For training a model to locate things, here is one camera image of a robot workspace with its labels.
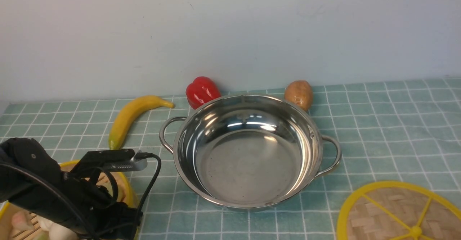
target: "tiled tablecloth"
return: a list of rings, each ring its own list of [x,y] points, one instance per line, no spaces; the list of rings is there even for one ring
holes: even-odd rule
[[[339,209],[364,184],[397,180],[437,192],[461,207],[461,79],[394,81],[315,86],[309,110],[321,132],[339,139],[344,160],[333,173],[313,181],[301,194],[258,213],[230,212],[209,204],[179,178],[158,130],[168,118],[191,109],[183,95],[166,96],[174,109],[143,114],[126,148],[160,153],[163,167],[145,205],[141,240],[330,240]],[[283,97],[284,89],[255,91]],[[107,135],[129,99],[10,105],[0,117],[0,139],[33,137],[58,162],[107,148]],[[167,129],[173,142],[180,123]],[[323,167],[334,158],[325,144]],[[142,194],[155,162],[128,173]]]

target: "stainless steel pot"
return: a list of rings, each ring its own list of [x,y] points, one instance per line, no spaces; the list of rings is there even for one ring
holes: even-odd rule
[[[165,129],[176,121],[185,122],[171,146]],[[322,140],[333,143],[337,153],[331,166],[318,171]],[[235,209],[287,200],[341,159],[339,143],[322,136],[306,112],[268,95],[224,96],[189,117],[170,118],[160,128],[160,141],[193,191]]]

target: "bamboo steamer lid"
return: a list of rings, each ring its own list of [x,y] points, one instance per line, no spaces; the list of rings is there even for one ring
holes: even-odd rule
[[[461,212],[422,187],[381,181],[344,202],[338,240],[461,240]]]

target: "garlic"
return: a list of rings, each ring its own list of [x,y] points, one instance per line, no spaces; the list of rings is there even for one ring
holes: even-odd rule
[[[41,230],[48,232],[51,226],[54,224],[53,221],[46,219],[44,217],[37,216],[38,224],[40,225]]]
[[[78,240],[74,231],[56,223],[51,226],[49,237],[50,240]]]
[[[11,218],[11,225],[14,229],[20,231],[33,230],[32,222],[30,222],[30,214],[24,210],[16,212]]]

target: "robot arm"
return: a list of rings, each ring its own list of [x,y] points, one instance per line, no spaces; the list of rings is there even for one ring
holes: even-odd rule
[[[99,238],[131,240],[133,232],[140,225],[142,212],[114,200],[118,194],[116,184],[113,187],[114,196],[111,196],[105,187],[96,183],[101,171],[111,180],[113,177],[108,172],[140,171],[147,166],[145,158],[151,156],[153,154],[135,154],[131,149],[93,151],[88,152],[72,171],[63,172],[36,140],[11,138],[0,144],[0,202],[8,200],[73,230],[80,237],[88,238],[91,233],[87,228],[89,224]],[[84,217],[87,227],[81,217],[69,209],[63,198],[30,176],[12,169],[12,166],[22,168],[54,186]]]

